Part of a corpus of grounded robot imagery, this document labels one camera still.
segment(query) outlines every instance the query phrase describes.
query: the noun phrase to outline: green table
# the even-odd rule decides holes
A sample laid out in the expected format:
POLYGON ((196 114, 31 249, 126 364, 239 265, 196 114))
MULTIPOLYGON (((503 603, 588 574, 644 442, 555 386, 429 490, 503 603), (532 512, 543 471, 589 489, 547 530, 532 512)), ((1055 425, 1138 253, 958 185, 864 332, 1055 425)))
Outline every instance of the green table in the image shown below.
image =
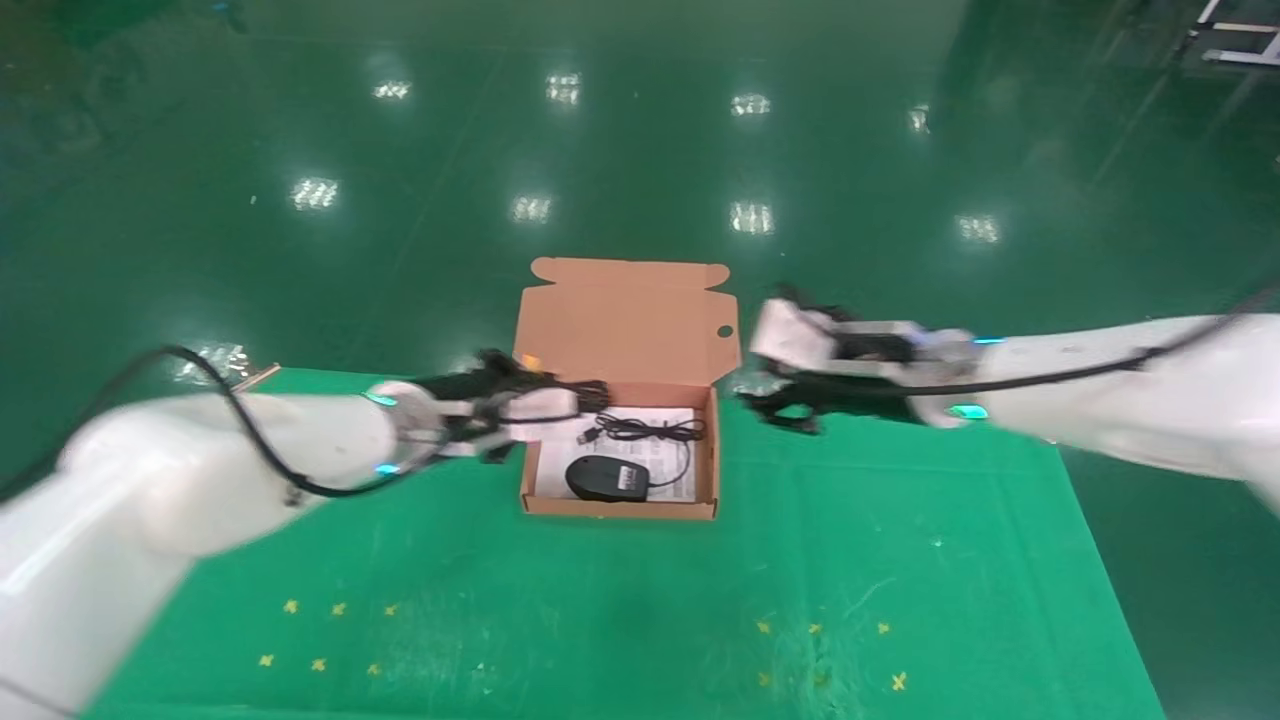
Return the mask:
POLYGON ((333 502, 201 565, 91 717, 1161 716, 1055 448, 722 421, 714 523, 527 516, 518 459, 333 502))

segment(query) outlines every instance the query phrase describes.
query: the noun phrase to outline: open cardboard box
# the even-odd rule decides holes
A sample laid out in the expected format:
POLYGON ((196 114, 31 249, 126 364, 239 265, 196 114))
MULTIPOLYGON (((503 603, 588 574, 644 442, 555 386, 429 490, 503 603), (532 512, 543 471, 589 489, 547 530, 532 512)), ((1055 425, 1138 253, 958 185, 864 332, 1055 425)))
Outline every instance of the open cardboard box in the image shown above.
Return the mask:
POLYGON ((540 446, 525 455, 520 498, 527 512, 712 520, 719 509, 719 418, 712 383, 739 366, 737 299, 710 292, 724 265, 539 258, 552 283, 525 290, 516 357, 564 380, 600 379, 620 407, 692 407, 707 423, 698 443, 694 502, 593 502, 538 497, 540 446))

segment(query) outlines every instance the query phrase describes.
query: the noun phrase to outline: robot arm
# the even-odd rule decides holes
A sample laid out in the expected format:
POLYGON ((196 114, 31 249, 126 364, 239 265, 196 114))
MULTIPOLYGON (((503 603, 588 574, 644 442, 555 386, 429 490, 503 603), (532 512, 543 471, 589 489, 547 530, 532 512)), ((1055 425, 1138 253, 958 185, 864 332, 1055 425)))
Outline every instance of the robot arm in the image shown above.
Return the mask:
POLYGON ((790 296, 764 304, 750 351, 774 384, 742 398, 788 429, 818 433, 831 411, 948 429, 984 420, 1130 462, 1249 480, 1280 512, 1280 315, 977 338, 858 322, 790 296), (801 415, 787 414, 797 406, 801 415))
POLYGON ((500 461, 517 427, 530 438, 530 427, 608 405, 603 383, 558 383, 497 352, 481 360, 357 396, 238 396, 302 487, 212 393, 86 424, 51 477, 0 506, 0 717, 83 710, 200 559, 451 457, 500 461))

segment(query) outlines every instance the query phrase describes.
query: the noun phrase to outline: box flap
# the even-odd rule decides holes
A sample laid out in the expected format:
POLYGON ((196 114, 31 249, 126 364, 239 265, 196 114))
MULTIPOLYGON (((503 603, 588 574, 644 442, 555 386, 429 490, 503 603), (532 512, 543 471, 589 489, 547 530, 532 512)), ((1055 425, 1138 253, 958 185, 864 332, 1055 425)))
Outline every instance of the box flap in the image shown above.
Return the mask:
POLYGON ((532 264, 539 278, 561 284, 646 284, 707 290, 728 279, 724 265, 700 263, 636 263, 588 258, 539 258, 532 264))
POLYGON ((539 258, 516 354, 566 379, 709 386, 737 368, 737 299, 724 265, 539 258))

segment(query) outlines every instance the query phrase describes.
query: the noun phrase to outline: instruction paper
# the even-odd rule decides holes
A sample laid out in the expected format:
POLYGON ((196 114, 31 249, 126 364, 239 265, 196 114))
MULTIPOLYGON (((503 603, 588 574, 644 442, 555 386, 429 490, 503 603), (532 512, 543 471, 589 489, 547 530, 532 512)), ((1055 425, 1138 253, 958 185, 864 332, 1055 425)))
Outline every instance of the instruction paper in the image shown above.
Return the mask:
MULTIPOLYGON (((605 413, 614 418, 634 418, 649 425, 673 425, 694 419, 690 407, 609 407, 605 413)), ((649 483, 660 484, 669 482, 680 474, 680 470, 689 464, 684 477, 675 484, 650 488, 649 502, 694 502, 698 488, 698 442, 687 446, 671 439, 645 438, 637 441, 616 441, 603 433, 595 441, 579 445, 577 437, 590 428, 596 427, 595 415, 584 415, 571 423, 572 432, 558 432, 558 439, 544 439, 541 452, 538 456, 538 477, 534 486, 534 495, 538 497, 563 497, 576 498, 573 491, 564 482, 564 470, 570 462, 586 455, 605 455, 620 460, 628 460, 637 465, 644 465, 649 470, 649 483)))

